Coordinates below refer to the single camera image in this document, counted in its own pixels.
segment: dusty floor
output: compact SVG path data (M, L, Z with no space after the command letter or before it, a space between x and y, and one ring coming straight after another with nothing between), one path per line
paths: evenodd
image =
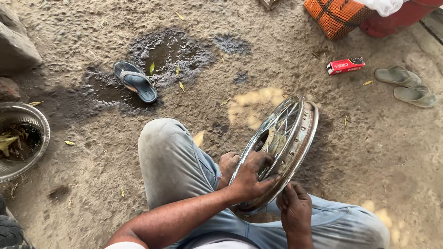
M146 210L137 138L149 120L172 117L193 135L205 131L201 148L217 161L240 152L282 95L292 93L320 107L315 141L298 172L304 186L374 211L389 227L391 248L443 247L443 107L420 109L394 99L391 85L362 85L374 80L376 68L395 64L443 98L443 47L419 24L383 39L355 30L332 42L296 0L271 12L256 0L2 3L21 16L44 60L13 79L23 102L45 100L37 108L50 120L50 146L37 167L2 184L37 248L103 248L119 226ZM182 79L184 92L177 82L160 86L159 101L148 108L97 102L90 78L102 75L112 85L112 63L135 53L134 39L166 27L185 32L212 56L197 78ZM224 35L244 47L223 50L215 42ZM353 56L365 59L361 70L327 75L328 62Z

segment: dirty hand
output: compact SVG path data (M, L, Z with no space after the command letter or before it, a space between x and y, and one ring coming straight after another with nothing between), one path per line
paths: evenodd
M228 152L220 157L220 162L218 162L218 167L221 172L221 179L218 182L217 190L226 187L229 180L232 177L235 169L237 168L238 161L240 161L240 156L236 152Z
M276 203L281 210L281 223L288 242L312 243L312 201L303 187L291 181L279 194Z
M250 152L245 162L238 169L237 175L228 187L237 203L249 201L262 196L273 187L280 177L269 177L262 182L258 181L261 166L272 165L274 157L266 152Z

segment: grey slipper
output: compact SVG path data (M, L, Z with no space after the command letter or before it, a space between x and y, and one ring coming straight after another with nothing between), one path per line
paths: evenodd
M123 85L136 92L144 102L152 103L157 99L157 90L152 86L154 80L146 77L135 64L128 61L116 61L113 70Z
M392 66L390 68L377 68L374 72L378 81L393 83L401 86L421 85L421 79L415 73L406 70L402 66Z
M437 95L431 93L429 88L425 86L411 86L408 88L398 86L394 88L394 97L423 108L435 106L438 101Z

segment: red container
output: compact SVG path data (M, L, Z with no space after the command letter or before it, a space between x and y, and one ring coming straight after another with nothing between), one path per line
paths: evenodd
M390 16L382 17L375 13L360 25L360 29L375 38L396 34L418 22L441 5L443 5L443 0L409 0Z

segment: knee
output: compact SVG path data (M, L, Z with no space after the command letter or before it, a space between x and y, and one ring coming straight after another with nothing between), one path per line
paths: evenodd
M359 223L359 225L356 225L356 227L360 227L362 234L368 236L367 241L372 241L373 244L377 245L377 248L388 248L390 236L386 225L365 208L355 207L351 209L351 213L358 213L356 223Z
M149 121L141 131L140 144L165 144L170 143L176 136L186 136L187 130L175 119L158 118Z

